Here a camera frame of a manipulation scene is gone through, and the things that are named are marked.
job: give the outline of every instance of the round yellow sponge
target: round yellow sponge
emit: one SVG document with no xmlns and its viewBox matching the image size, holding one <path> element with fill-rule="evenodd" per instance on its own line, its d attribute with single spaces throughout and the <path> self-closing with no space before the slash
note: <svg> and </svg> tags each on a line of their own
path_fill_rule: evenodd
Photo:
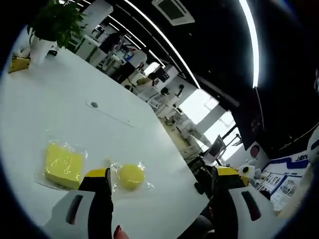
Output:
<svg viewBox="0 0 319 239">
<path fill-rule="evenodd" d="M 132 191 L 144 182 L 145 176 L 137 165 L 124 164 L 118 171 L 118 178 L 125 189 Z"/>
</svg>

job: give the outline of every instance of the black ceiling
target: black ceiling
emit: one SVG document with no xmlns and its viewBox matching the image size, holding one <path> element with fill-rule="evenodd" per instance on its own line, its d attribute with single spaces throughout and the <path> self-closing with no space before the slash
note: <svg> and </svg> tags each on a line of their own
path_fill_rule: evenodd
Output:
<svg viewBox="0 0 319 239">
<path fill-rule="evenodd" d="M 219 95 L 201 79 L 239 103 L 245 102 L 247 95 L 253 92 L 253 53 L 248 24 L 239 0 L 180 1 L 192 14 L 195 23 L 172 26 L 151 0 L 131 0 L 168 37 L 205 91 L 215 97 Z M 186 80 L 195 85 L 175 53 L 139 13 L 124 0 L 107 2 L 114 6 L 112 17 L 132 31 L 159 58 L 173 63 L 169 54 Z M 270 137 L 265 138 L 272 142 L 267 145 L 269 148 L 279 149 L 291 137 L 297 138 L 307 132 L 319 120 L 319 111 L 309 111 L 308 107 L 313 104 L 318 108 L 319 105 L 313 90 L 315 68 L 319 63 L 319 4 L 301 0 L 247 2 L 259 43 L 258 90 L 265 131 Z M 223 97 L 219 100 L 225 108 L 234 110 L 234 105 L 228 100 Z"/>
</svg>

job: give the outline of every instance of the plastic bag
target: plastic bag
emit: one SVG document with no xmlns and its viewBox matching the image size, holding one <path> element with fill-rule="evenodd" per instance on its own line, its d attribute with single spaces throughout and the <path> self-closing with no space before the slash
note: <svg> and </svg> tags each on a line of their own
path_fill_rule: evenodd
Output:
<svg viewBox="0 0 319 239">
<path fill-rule="evenodd" d="M 87 151 L 79 145 L 70 145 L 48 133 L 48 144 L 40 168 L 35 174 L 36 183 L 57 189 L 77 189 L 84 177 Z"/>
<path fill-rule="evenodd" d="M 112 197 L 140 196 L 150 191 L 153 184 L 145 179 L 145 166 L 142 162 L 134 164 L 111 164 Z"/>
</svg>

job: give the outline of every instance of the potted plant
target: potted plant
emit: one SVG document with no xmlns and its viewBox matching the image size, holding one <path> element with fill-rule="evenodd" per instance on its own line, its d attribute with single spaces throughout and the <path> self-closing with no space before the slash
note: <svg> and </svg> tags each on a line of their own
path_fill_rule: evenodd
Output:
<svg viewBox="0 0 319 239">
<path fill-rule="evenodd" d="M 27 26 L 31 44 L 31 61 L 42 63 L 51 46 L 56 42 L 58 47 L 66 47 L 72 35 L 81 36 L 81 21 L 84 14 L 77 9 L 77 4 L 50 0 L 43 7 L 35 20 Z"/>
</svg>

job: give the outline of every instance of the green leaves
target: green leaves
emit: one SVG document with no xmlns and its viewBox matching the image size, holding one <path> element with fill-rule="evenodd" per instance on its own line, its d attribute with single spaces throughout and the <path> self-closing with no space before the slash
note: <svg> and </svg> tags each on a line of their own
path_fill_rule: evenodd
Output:
<svg viewBox="0 0 319 239">
<path fill-rule="evenodd" d="M 27 26 L 28 34 L 31 31 L 31 36 L 35 34 L 40 39 L 56 41 L 59 47 L 67 46 L 71 36 L 80 37 L 83 30 L 79 24 L 85 14 L 76 8 L 77 4 L 73 2 L 60 4 L 58 0 L 50 0 L 34 22 Z"/>
</svg>

